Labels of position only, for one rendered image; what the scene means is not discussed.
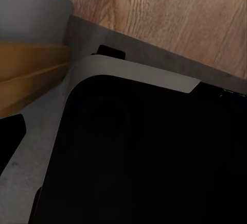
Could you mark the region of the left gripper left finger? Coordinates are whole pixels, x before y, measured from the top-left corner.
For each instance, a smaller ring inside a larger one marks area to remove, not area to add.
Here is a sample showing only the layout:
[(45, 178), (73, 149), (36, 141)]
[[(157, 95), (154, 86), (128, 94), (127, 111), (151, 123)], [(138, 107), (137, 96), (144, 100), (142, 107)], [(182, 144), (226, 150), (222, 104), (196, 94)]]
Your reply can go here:
[(0, 119), (0, 175), (26, 134), (22, 114)]

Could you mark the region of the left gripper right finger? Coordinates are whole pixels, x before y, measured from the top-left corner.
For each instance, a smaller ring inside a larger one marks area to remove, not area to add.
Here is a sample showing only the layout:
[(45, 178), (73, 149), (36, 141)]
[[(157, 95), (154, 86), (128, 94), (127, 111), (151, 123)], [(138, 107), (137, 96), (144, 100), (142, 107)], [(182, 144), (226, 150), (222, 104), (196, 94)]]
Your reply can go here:
[(247, 116), (242, 114), (235, 114), (232, 125), (231, 133), (242, 147), (247, 155)]

